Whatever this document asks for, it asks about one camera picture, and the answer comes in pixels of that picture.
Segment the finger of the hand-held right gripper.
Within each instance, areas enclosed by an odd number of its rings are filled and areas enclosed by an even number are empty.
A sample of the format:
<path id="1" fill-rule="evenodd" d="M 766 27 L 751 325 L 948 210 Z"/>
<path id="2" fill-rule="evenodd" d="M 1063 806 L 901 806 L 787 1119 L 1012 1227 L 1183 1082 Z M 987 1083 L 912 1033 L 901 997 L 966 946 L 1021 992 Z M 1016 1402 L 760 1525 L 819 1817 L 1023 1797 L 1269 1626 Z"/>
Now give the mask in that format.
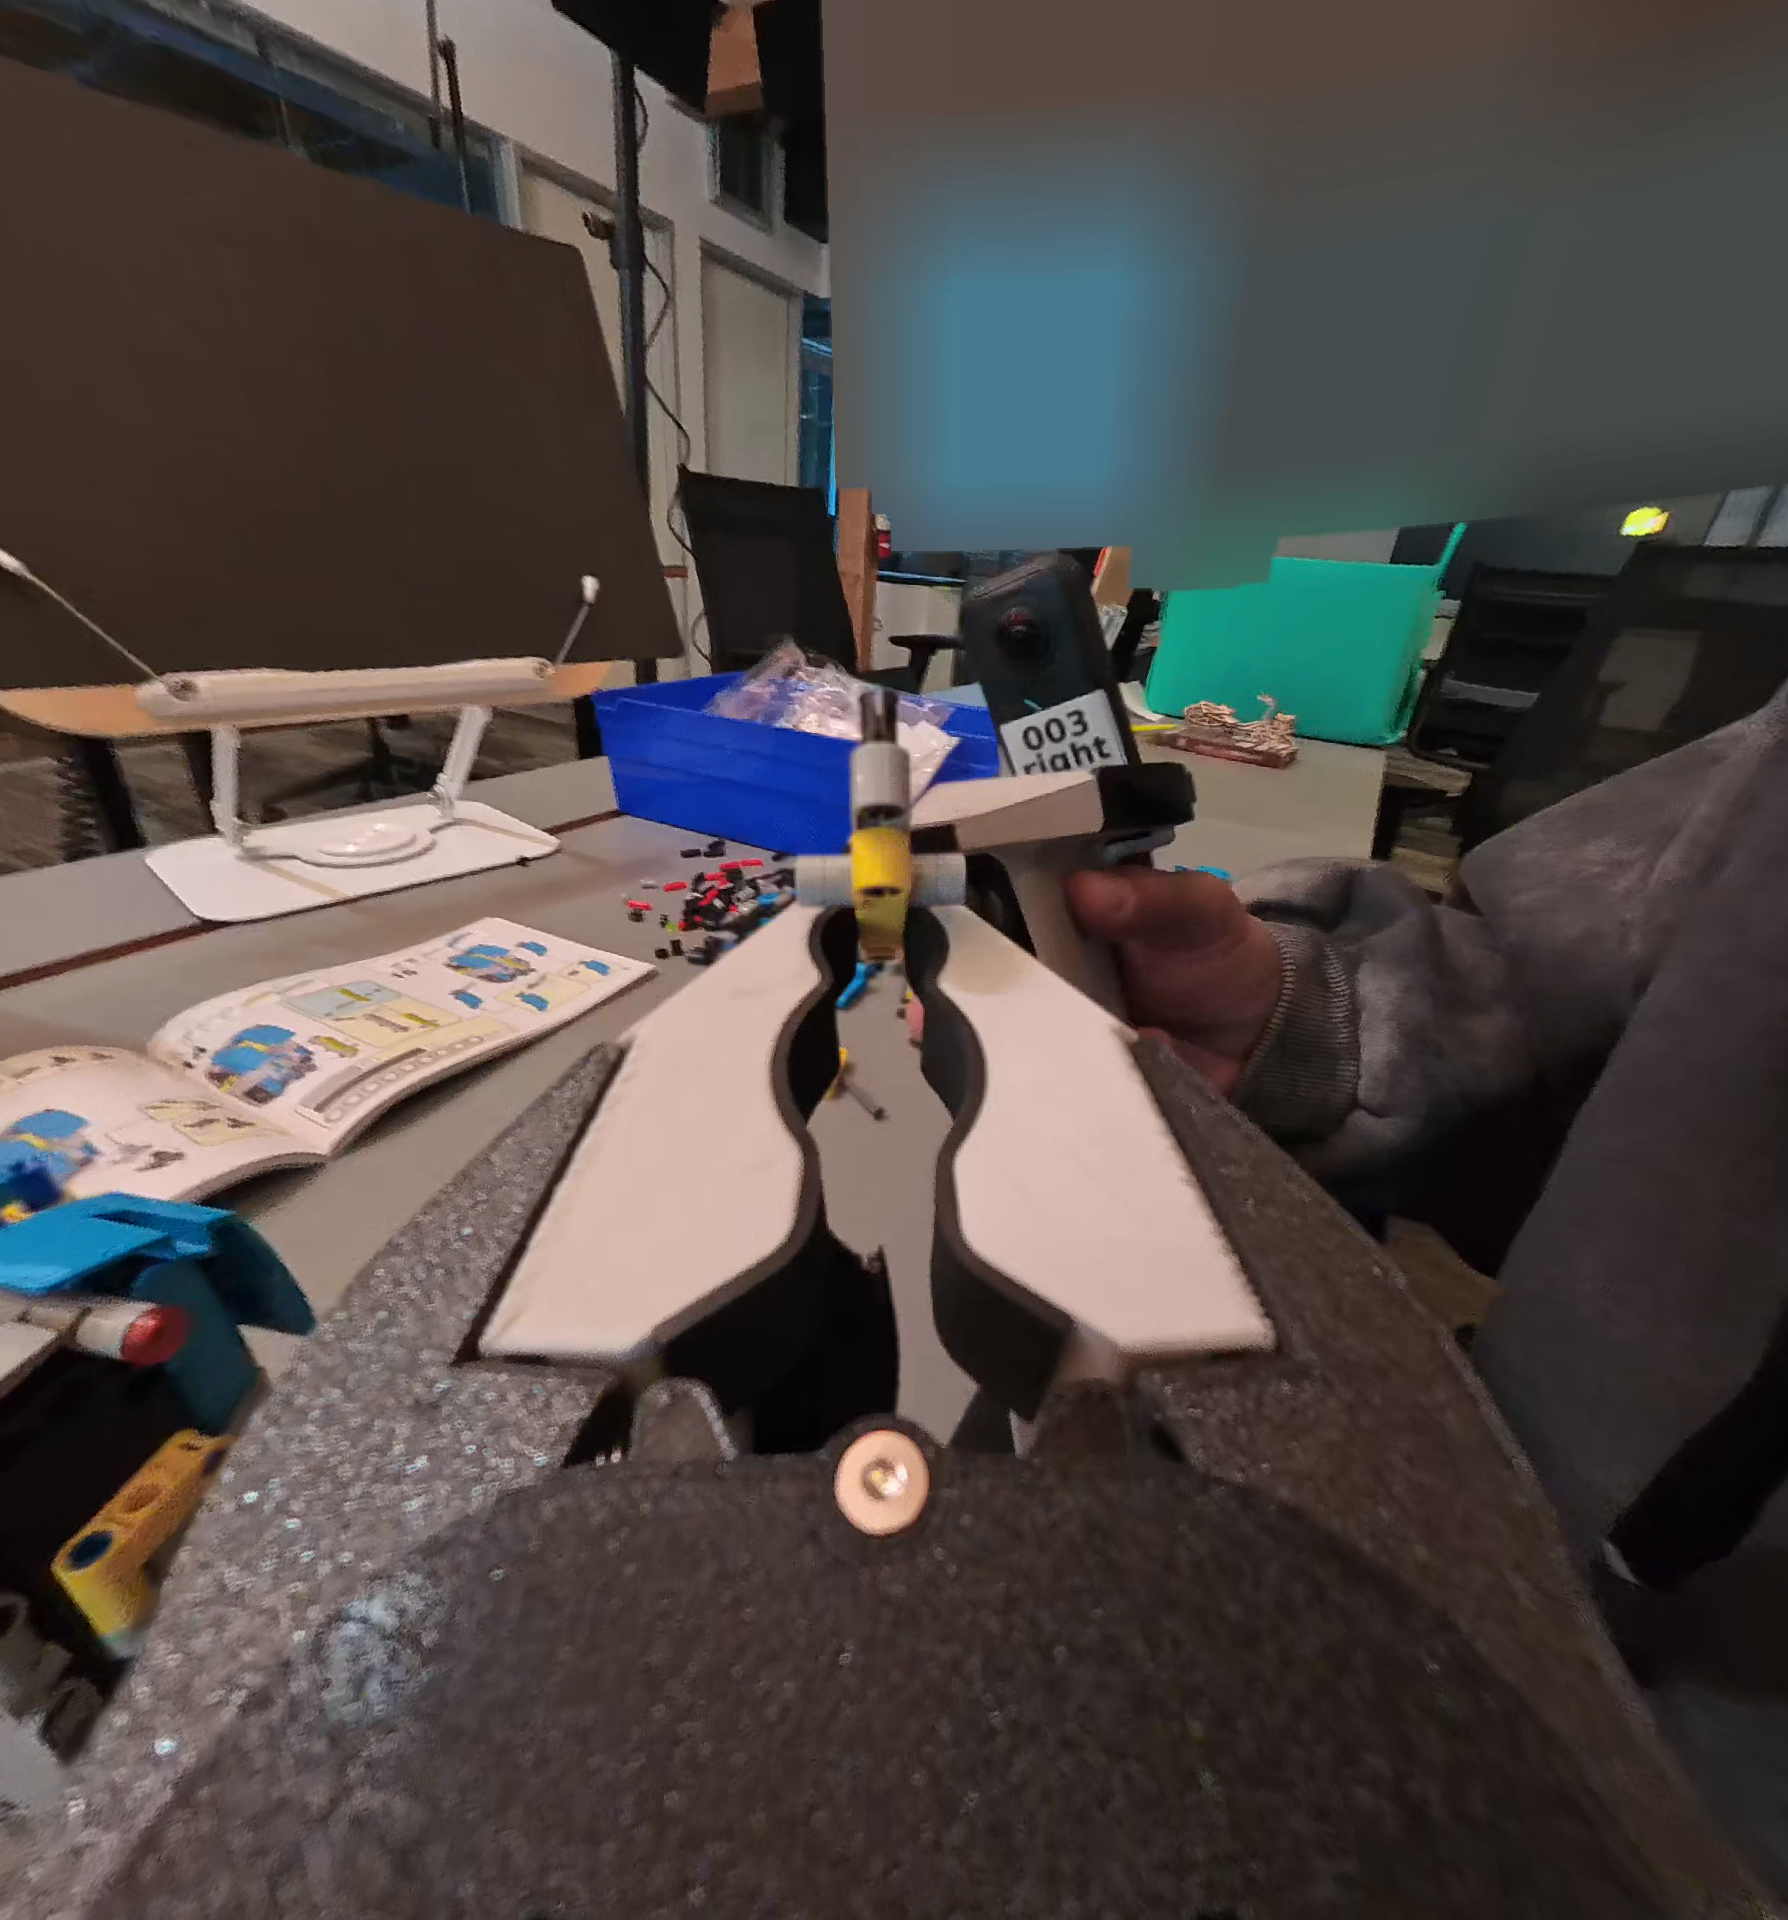
<path id="1" fill-rule="evenodd" d="M 1103 817 L 1098 774 L 936 781 L 911 810 L 908 838 L 924 855 L 998 855 L 1097 837 Z"/>

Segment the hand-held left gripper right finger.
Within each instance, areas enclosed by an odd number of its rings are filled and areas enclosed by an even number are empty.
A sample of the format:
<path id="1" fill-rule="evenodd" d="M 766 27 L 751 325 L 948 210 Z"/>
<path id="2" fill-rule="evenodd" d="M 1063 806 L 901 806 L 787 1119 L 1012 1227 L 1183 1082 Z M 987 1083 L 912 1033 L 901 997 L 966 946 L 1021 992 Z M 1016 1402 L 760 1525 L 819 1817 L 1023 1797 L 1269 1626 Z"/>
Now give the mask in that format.
<path id="1" fill-rule="evenodd" d="M 1121 1017 L 969 907 L 906 921 L 936 1159 L 930 1301 L 1019 1423 L 1074 1384 L 1275 1351 L 1274 1323 Z"/>

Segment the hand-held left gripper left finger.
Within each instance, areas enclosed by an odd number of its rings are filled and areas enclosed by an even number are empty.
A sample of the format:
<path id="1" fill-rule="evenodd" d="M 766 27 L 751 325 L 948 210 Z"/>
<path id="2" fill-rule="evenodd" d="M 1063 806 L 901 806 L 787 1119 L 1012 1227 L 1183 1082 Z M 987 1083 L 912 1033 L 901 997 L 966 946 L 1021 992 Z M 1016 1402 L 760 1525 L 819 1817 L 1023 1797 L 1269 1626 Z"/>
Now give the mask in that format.
<path id="1" fill-rule="evenodd" d="M 633 1026 L 490 1309 L 484 1355 L 653 1359 L 784 1254 L 807 1147 L 776 1059 L 827 986 L 818 925 L 784 909 Z"/>

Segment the small yellow grey brick assembly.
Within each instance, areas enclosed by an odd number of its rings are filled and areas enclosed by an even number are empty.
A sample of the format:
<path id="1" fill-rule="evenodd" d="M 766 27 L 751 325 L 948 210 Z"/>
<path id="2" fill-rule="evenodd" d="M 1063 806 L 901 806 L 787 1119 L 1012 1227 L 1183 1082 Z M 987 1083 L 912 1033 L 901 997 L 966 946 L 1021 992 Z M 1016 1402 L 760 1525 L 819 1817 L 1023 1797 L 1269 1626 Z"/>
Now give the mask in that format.
<path id="1" fill-rule="evenodd" d="M 969 872 L 960 853 L 912 848 L 912 760 L 901 736 L 898 695 L 868 687 L 859 697 L 859 742 L 848 769 L 851 837 L 841 855 L 793 859 L 801 907 L 854 914 L 859 958 L 897 965 L 906 923 L 919 911 L 966 907 Z"/>

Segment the pile of small brick parts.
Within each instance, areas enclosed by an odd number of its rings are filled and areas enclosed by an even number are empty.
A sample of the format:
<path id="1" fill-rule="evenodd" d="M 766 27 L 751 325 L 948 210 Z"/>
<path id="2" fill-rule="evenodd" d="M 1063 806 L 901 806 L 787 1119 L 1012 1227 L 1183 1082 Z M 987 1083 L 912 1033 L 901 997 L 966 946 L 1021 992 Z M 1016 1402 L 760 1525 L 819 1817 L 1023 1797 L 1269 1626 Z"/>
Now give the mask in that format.
<path id="1" fill-rule="evenodd" d="M 824 858 L 787 850 L 734 858 L 724 838 L 682 848 L 680 861 L 689 873 L 641 879 L 637 891 L 623 898 L 623 909 L 639 925 L 657 923 L 665 942 L 656 949 L 656 958 L 689 960 L 698 968 L 714 965 L 779 921 L 787 907 L 818 904 L 818 881 L 827 876 Z M 902 1035 L 908 1049 L 919 1050 L 925 1016 L 906 982 L 902 948 L 892 938 L 858 936 L 858 955 L 837 997 L 837 1009 L 844 1014 L 854 1007 L 884 976 L 897 982 L 894 1006 Z"/>

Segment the grey blue toy brick model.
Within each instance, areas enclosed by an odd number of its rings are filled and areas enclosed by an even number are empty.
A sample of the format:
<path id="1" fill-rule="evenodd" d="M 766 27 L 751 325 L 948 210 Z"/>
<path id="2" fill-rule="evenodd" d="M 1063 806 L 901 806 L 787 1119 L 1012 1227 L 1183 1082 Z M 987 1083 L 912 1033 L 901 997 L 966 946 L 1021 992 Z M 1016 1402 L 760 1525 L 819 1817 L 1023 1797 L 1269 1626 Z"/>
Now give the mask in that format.
<path id="1" fill-rule="evenodd" d="M 308 1295 L 238 1214 L 0 1161 L 0 1817 L 66 1784 Z"/>

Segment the person's right forearm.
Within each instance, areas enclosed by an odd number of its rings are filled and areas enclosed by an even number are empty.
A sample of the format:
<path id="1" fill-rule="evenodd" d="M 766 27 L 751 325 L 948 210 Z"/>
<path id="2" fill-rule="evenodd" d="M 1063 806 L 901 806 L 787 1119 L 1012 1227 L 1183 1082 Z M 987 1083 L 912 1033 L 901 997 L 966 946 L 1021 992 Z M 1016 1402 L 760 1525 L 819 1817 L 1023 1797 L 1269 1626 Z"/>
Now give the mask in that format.
<path id="1" fill-rule="evenodd" d="M 1788 1205 L 1788 679 L 1745 718 L 1552 804 L 1431 901 L 1384 864 L 1242 886 L 1281 963 L 1232 1094 L 1357 1212 L 1506 1279 L 1589 1122 L 1617 1200 L 1723 1177 Z"/>

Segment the grey desk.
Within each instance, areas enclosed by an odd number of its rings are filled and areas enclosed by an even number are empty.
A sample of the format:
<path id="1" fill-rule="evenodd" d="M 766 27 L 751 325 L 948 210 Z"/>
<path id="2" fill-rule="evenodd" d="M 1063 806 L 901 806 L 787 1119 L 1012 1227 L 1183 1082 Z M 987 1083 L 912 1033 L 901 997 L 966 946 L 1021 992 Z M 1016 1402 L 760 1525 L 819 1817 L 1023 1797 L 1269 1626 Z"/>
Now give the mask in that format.
<path id="1" fill-rule="evenodd" d="M 1281 773 L 1179 757 L 1195 778 L 1197 816 L 1169 861 L 1246 876 L 1292 858 L 1363 858 L 1384 757 L 1304 742 Z M 142 853 L 94 858 L 0 878 L 0 1059 L 61 1040 L 138 1049 L 193 1001 L 293 968 L 405 948 L 484 917 L 547 929 L 594 948 L 647 953 L 651 936 L 625 919 L 639 878 L 670 876 L 682 837 L 625 817 L 602 759 L 486 781 L 475 793 L 542 828 L 563 850 L 453 884 L 351 907 L 320 907 L 272 925 L 192 923 L 147 872 Z M 230 1193 L 327 1312 L 412 1214 L 453 1181 L 582 1050 L 625 1033 L 696 972 L 661 966 L 575 1026 L 407 1101 L 321 1169 Z M 887 988 L 841 1021 L 881 1122 L 843 1095 L 815 1112 L 834 1234 L 881 1250 L 898 1309 L 898 1411 L 938 1441 L 960 1423 L 973 1384 L 946 1355 L 930 1314 L 930 1231 L 905 1216 L 928 1189 L 946 1114 L 924 1086 Z"/>

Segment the person's right hand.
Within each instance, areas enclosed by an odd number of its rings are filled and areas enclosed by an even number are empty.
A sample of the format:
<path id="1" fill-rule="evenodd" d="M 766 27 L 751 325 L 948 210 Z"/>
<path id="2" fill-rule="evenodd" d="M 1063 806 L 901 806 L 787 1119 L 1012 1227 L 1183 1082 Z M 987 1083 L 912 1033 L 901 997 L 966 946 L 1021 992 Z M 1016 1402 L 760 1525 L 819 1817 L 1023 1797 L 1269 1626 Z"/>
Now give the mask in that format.
<path id="1" fill-rule="evenodd" d="M 1129 1023 L 1234 1092 L 1281 1000 L 1274 934 L 1201 872 L 1125 864 L 1070 876 L 1066 895 L 1077 934 L 1116 966 Z"/>

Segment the small wooden model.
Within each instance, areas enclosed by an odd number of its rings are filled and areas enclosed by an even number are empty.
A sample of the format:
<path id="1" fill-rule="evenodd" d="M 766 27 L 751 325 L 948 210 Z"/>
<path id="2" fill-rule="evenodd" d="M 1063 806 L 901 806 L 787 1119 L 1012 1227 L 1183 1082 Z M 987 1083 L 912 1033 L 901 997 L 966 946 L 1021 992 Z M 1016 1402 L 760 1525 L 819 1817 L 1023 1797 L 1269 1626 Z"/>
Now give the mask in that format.
<path id="1" fill-rule="evenodd" d="M 1215 701 L 1195 701 L 1179 717 L 1158 723 L 1149 742 L 1170 752 L 1286 770 L 1295 765 L 1295 717 L 1265 693 L 1258 710 L 1242 715 Z"/>

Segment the clear plastic parts bags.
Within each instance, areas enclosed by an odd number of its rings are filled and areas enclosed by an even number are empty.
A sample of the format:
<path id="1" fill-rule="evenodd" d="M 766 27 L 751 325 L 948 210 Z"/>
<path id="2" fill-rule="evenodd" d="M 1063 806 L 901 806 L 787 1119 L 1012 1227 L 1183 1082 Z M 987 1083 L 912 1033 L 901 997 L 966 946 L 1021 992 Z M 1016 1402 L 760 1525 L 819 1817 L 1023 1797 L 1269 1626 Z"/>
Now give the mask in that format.
<path id="1" fill-rule="evenodd" d="M 714 690 L 707 715 L 858 745 L 864 739 L 864 703 L 881 695 L 892 701 L 897 739 L 908 757 L 914 788 L 941 778 L 960 744 L 948 725 L 953 707 L 921 693 L 865 682 L 834 660 L 804 653 L 790 639 Z"/>

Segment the teal green board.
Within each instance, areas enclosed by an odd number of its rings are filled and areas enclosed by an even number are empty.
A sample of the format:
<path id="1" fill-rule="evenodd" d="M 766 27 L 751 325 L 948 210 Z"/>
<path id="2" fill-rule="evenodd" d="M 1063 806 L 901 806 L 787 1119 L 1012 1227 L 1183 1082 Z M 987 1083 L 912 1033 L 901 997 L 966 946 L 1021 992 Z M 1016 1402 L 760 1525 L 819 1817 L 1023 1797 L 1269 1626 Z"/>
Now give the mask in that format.
<path id="1" fill-rule="evenodd" d="M 1253 718 L 1268 697 L 1301 739 L 1399 744 L 1464 531 L 1458 521 L 1422 564 L 1277 557 L 1260 584 L 1167 594 L 1146 707 L 1180 717 L 1214 703 Z"/>

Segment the blue plastic bin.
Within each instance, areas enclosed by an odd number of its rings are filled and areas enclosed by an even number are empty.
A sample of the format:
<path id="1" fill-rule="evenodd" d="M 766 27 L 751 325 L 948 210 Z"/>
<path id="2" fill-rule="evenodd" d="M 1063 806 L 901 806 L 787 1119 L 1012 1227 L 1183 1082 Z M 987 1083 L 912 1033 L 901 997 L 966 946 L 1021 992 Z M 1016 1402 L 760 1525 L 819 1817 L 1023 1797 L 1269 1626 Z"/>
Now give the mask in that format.
<path id="1" fill-rule="evenodd" d="M 837 855 L 853 831 L 853 744 L 713 710 L 738 673 L 594 697 L 620 813 L 787 855 Z"/>

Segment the open instruction booklet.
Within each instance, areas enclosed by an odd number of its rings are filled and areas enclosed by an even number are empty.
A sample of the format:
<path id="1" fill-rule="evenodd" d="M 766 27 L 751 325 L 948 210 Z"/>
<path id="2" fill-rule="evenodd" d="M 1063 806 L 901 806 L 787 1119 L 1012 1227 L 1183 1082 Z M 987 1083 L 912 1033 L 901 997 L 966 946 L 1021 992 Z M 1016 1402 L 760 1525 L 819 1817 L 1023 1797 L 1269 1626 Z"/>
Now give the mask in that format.
<path id="1" fill-rule="evenodd" d="M 0 1175 L 54 1196 L 205 1202 L 340 1155 L 402 1101 L 532 1044 L 653 965 L 484 919 L 187 1007 L 141 1050 L 63 1044 L 0 1064 Z"/>

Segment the white folding book stand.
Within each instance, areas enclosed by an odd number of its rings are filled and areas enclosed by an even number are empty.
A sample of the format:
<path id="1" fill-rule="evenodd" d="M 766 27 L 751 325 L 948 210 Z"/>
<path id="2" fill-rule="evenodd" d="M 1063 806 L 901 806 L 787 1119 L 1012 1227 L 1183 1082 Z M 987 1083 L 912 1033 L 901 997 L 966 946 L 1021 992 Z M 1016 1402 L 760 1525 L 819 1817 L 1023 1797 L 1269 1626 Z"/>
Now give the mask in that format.
<path id="1" fill-rule="evenodd" d="M 455 660 L 404 668 L 185 669 L 155 673 L 66 595 L 0 545 L 0 573 L 37 589 L 136 669 L 123 693 L 136 718 L 163 733 L 202 733 L 209 749 L 211 834 L 147 858 L 155 878 L 206 925 L 251 925 L 321 904 L 519 867 L 557 853 L 557 838 L 466 797 L 483 739 L 502 707 L 571 698 L 572 645 L 602 597 L 579 580 L 577 611 L 550 658 Z M 379 812 L 256 827 L 242 810 L 242 739 L 256 729 L 392 715 L 451 717 L 441 770 L 423 796 Z"/>

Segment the black light stand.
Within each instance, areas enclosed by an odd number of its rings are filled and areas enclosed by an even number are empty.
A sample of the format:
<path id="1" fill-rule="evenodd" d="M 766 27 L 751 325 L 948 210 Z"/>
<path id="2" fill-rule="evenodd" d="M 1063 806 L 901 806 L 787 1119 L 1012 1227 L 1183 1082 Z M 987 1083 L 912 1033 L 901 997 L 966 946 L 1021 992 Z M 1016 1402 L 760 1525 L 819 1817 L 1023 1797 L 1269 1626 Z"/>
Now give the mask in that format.
<path id="1" fill-rule="evenodd" d="M 595 40 L 610 62 L 615 212 L 607 232 L 618 280 L 623 399 L 641 487 L 651 480 L 649 356 L 673 302 L 647 310 L 649 254 L 641 156 L 642 81 L 700 124 L 709 142 L 709 200 L 754 226 L 829 242 L 827 49 L 823 4 L 557 2 L 553 11 Z M 711 254 L 700 266 L 702 446 L 719 473 L 827 487 L 809 461 L 819 409 L 807 405 L 807 310 L 818 296 L 769 292 L 782 319 L 763 321 L 763 276 Z"/>

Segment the black mesh office chair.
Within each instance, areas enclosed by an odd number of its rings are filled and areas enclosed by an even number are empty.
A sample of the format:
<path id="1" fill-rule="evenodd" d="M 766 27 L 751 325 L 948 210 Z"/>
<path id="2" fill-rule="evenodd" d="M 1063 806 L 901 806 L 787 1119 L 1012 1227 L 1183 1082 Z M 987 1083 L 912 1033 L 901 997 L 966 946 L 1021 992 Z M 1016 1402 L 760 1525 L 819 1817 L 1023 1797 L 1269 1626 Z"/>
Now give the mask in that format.
<path id="1" fill-rule="evenodd" d="M 1788 548 L 1641 548 L 1456 812 L 1462 855 L 1691 745 L 1788 679 Z"/>

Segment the dark flat board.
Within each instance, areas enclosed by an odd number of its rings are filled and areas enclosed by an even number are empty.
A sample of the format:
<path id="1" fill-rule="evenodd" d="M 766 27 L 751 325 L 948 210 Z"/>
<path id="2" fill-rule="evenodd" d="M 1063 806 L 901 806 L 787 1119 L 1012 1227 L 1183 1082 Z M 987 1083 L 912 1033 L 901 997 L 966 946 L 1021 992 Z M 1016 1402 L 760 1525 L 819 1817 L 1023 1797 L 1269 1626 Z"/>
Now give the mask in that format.
<path id="1" fill-rule="evenodd" d="M 575 247 L 4 58 L 0 548 L 159 672 L 682 653 Z"/>

